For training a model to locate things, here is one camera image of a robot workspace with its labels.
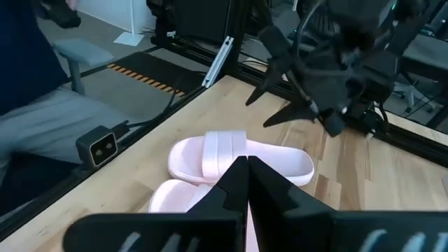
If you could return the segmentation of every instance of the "black cable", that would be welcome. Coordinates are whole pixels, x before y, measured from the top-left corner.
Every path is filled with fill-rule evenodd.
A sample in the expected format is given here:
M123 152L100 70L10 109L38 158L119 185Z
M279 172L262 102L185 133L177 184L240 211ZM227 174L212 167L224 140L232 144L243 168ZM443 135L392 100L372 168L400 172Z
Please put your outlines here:
M350 72L347 70L322 70L322 69L310 69L306 66L306 64L300 58L300 44L302 43L302 35L305 32L305 28L308 25L309 20L312 15L316 12L317 8L321 6L326 0L314 0L314 3L311 5L311 8L307 12L307 14L300 19L299 26L297 27L297 32L295 33L295 40L293 42L293 54L295 56L296 63L301 68L301 71L304 74L308 74L311 76L347 76Z
M193 71L193 73L198 73L198 74L203 74L203 75L207 74L207 73L205 73L203 71ZM165 114L167 114L169 112L169 109L172 107L172 104L173 104L173 101L174 101L174 98L175 98L176 94L179 93L179 89L178 89L179 83L183 80L183 77L184 77L185 74L181 74L180 76L177 77L177 80L176 80L176 82L174 83L174 85L172 87L174 91L171 94L171 97L170 97L170 99L168 101L168 104L165 106L165 108L163 109L163 111L161 113L159 113L153 119L150 119L150 120L147 120L147 121L144 121L144 122L138 122L138 123L133 123L133 124L130 124L130 125L126 125L127 128L128 129L132 129L134 127L144 126L144 125L152 123L152 122L160 119L161 117L165 116Z

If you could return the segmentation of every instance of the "person's arm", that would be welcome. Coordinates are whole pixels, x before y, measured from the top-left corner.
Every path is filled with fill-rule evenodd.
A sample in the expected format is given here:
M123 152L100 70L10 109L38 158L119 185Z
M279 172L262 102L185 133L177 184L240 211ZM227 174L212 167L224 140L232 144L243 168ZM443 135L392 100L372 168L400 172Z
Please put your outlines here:
M76 11L78 9L78 0L66 0L70 9Z

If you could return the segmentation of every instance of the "wooden tabletop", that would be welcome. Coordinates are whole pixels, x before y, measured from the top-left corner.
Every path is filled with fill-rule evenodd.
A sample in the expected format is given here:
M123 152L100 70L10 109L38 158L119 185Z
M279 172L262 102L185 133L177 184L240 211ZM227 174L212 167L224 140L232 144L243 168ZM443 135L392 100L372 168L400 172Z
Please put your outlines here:
M272 94L249 107L253 86L226 76L0 243L0 251L61 251L64 231L93 213L146 212L170 179L170 148L209 130L246 130L251 140L302 148L316 173L302 189L335 209L445 210L441 178L448 169L376 139L346 130L329 137L318 123L294 121L263 128L286 104Z

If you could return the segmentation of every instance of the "white wall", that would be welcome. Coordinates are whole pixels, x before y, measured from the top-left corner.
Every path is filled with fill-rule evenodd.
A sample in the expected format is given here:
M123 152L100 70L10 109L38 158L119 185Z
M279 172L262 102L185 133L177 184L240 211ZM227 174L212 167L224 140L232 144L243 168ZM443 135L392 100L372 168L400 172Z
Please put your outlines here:
M131 0L79 0L78 10L126 31L131 31ZM145 0L134 0L134 26L139 33L155 28L155 17Z

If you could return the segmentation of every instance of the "pink slide sandal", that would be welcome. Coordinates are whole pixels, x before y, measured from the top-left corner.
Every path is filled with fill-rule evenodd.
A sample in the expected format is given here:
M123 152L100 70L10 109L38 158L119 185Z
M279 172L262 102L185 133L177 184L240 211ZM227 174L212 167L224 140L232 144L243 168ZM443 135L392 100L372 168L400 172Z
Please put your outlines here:
M303 150L251 141L245 131L207 132L176 143L168 170L175 179L213 185L242 155L257 156L297 186L307 184L314 174L313 161Z
M151 197L148 212L186 213L211 189L210 185L192 185L176 179L165 181ZM247 214L246 251L259 251L250 209Z

